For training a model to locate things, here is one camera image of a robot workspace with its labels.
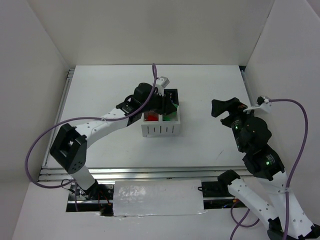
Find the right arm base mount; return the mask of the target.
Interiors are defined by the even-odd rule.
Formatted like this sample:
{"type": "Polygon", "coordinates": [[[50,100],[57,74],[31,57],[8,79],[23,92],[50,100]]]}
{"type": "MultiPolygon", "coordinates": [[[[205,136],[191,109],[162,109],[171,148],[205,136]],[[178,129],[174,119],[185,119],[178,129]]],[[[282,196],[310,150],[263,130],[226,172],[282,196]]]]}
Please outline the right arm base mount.
{"type": "Polygon", "coordinates": [[[239,201],[218,181],[203,181],[197,190],[202,193],[205,210],[230,209],[234,203],[239,201]]]}

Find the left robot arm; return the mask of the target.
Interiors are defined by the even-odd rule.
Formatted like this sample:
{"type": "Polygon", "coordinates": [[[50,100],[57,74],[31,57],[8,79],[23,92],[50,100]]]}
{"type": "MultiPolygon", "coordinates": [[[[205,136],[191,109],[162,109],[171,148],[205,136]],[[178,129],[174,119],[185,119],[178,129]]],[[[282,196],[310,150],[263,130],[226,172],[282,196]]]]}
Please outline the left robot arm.
{"type": "Polygon", "coordinates": [[[178,90],[166,89],[163,93],[160,90],[159,85],[152,87],[140,83],[133,94],[106,115],[77,126],[65,123],[60,127],[49,153],[90,199],[96,199],[104,189],[86,167],[88,148],[110,133],[137,122],[144,113],[154,112],[167,117],[176,112],[178,90]]]}

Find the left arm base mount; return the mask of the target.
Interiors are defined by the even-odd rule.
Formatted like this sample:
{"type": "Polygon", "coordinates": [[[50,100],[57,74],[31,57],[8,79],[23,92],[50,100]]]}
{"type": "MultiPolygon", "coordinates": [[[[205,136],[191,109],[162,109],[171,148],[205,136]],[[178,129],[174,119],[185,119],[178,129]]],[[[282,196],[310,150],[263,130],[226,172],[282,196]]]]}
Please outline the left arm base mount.
{"type": "Polygon", "coordinates": [[[94,204],[98,207],[113,205],[114,185],[112,184],[99,184],[98,190],[94,193],[85,193],[80,186],[72,184],[69,189],[67,198],[68,204],[76,204],[80,208],[80,204],[94,204]]]}

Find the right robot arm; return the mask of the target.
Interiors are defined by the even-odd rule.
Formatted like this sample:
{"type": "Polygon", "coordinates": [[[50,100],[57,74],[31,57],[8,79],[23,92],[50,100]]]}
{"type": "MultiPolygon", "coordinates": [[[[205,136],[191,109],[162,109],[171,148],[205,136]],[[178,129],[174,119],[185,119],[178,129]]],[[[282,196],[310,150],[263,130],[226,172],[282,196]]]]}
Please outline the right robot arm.
{"type": "Polygon", "coordinates": [[[228,170],[218,177],[222,189],[242,202],[249,212],[255,214],[266,228],[271,240],[310,240],[320,236],[320,226],[313,223],[300,206],[290,183],[300,161],[308,136],[308,116],[304,107],[297,102],[304,117],[304,136],[297,159],[289,173],[268,141],[272,133],[267,123],[255,116],[256,110],[266,113],[277,99],[265,96],[257,98],[254,106],[247,106],[236,97],[229,100],[214,99],[211,102],[211,115],[217,118],[224,112],[228,116],[221,119],[221,124],[232,130],[239,152],[244,153],[243,162],[266,191],[270,202],[263,200],[233,170],[228,170]]]}

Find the red ridged lego brick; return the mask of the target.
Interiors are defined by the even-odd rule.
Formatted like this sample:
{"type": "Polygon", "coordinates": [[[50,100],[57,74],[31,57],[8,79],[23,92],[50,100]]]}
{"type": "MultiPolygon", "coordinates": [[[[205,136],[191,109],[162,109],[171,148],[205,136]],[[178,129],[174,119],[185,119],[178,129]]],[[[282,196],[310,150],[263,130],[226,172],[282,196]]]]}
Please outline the red ridged lego brick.
{"type": "Polygon", "coordinates": [[[145,119],[146,122],[158,122],[159,117],[157,115],[148,115],[145,119]]]}

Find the green lego brick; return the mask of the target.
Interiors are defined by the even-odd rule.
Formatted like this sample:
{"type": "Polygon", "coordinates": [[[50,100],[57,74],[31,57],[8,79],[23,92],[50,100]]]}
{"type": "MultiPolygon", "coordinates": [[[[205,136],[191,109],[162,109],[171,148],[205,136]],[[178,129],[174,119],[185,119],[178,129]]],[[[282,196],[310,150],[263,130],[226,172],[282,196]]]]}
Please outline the green lego brick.
{"type": "Polygon", "coordinates": [[[175,121],[177,121],[177,118],[174,116],[163,115],[162,120],[164,122],[175,122],[175,121]]]}

